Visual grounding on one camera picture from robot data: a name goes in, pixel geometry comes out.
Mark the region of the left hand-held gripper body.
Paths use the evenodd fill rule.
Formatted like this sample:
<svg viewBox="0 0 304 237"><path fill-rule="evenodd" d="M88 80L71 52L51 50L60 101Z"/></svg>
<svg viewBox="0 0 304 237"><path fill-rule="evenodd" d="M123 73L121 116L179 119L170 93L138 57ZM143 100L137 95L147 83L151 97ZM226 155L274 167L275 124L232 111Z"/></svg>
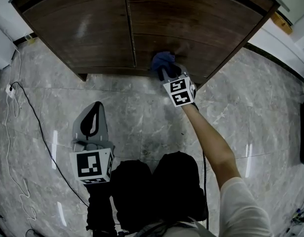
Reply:
<svg viewBox="0 0 304 237"><path fill-rule="evenodd" d="M85 185L109 182L114 160L113 144L75 141L73 145L70 161L75 179Z"/></svg>

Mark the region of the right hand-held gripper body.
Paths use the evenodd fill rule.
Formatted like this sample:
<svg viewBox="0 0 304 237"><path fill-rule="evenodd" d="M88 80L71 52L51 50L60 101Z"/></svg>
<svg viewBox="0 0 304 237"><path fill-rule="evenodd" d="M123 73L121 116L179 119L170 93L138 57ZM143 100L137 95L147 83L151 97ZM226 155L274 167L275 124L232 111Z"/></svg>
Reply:
<svg viewBox="0 0 304 237"><path fill-rule="evenodd" d="M164 83L163 87L175 107L194 103L196 88L189 76L181 75L176 80Z"/></svg>

